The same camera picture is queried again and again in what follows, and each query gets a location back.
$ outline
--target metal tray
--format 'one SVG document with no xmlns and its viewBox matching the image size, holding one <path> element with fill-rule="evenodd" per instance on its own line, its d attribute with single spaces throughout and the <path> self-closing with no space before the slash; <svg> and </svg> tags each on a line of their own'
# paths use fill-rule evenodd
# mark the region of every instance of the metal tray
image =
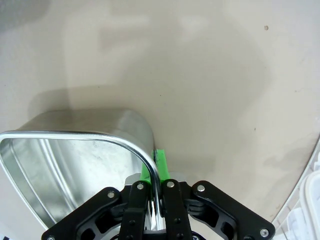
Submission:
<svg viewBox="0 0 320 240">
<path fill-rule="evenodd" d="M 160 179 L 153 133 L 127 109 L 53 111 L 0 134 L 1 165 L 45 228 L 105 187 L 121 190 L 144 163 L 160 223 Z"/>
</svg>

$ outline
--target silver bolt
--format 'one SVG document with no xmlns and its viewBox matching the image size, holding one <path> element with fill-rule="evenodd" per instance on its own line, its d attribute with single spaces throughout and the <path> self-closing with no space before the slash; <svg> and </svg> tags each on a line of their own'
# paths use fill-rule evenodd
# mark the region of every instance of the silver bolt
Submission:
<svg viewBox="0 0 320 240">
<path fill-rule="evenodd" d="M 260 235 L 261 235 L 261 237 L 266 238 L 269 236 L 269 231 L 267 229 L 263 228 L 260 230 Z"/>
<path fill-rule="evenodd" d="M 203 192 L 206 188 L 205 188 L 205 186 L 203 186 L 203 185 L 199 185 L 196 189 L 197 189 L 199 192 Z"/>
<path fill-rule="evenodd" d="M 166 183 L 166 186 L 167 186 L 168 188 L 173 188 L 173 187 L 175 186 L 175 183 L 174 183 L 173 181 L 168 181 L 168 182 Z"/>
<path fill-rule="evenodd" d="M 137 186 L 136 186 L 136 188 L 137 189 L 139 189 L 139 190 L 141 190 L 141 189 L 144 189 L 144 185 L 143 184 L 141 184 L 141 183 L 139 183 Z"/>
<path fill-rule="evenodd" d="M 115 196 L 115 193 L 113 191 L 108 192 L 108 198 L 112 199 L 114 196 Z"/>
</svg>

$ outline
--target beige table surface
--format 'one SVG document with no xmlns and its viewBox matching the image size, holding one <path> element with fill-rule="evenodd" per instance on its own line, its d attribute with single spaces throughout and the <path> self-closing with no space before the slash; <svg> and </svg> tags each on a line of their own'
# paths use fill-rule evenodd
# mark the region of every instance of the beige table surface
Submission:
<svg viewBox="0 0 320 240">
<path fill-rule="evenodd" d="M 0 0 L 0 132 L 130 108 L 171 171 L 271 221 L 320 130 L 319 26 L 316 0 Z M 2 169 L 0 185 L 0 233 L 40 239 Z"/>
</svg>

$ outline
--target metal container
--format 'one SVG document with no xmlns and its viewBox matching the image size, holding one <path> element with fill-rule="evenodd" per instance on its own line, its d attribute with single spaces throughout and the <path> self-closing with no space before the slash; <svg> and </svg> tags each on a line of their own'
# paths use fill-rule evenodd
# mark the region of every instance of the metal container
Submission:
<svg viewBox="0 0 320 240">
<path fill-rule="evenodd" d="M 160 223 L 153 133 L 127 109 L 52 111 L 0 134 L 0 160 L 30 210 L 50 228 L 105 187 L 121 190 L 147 166 Z"/>
</svg>

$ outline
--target green plastic piece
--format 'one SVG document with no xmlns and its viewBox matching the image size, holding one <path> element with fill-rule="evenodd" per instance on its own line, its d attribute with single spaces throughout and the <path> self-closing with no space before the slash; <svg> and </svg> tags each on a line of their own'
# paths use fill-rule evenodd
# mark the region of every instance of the green plastic piece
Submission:
<svg viewBox="0 0 320 240">
<path fill-rule="evenodd" d="M 165 150 L 157 149 L 153 153 L 153 156 L 155 159 L 156 167 L 158 168 L 161 183 L 167 179 L 170 179 Z M 144 165 L 144 164 L 142 165 L 140 180 L 151 183 L 149 171 L 148 171 L 146 165 Z"/>
</svg>

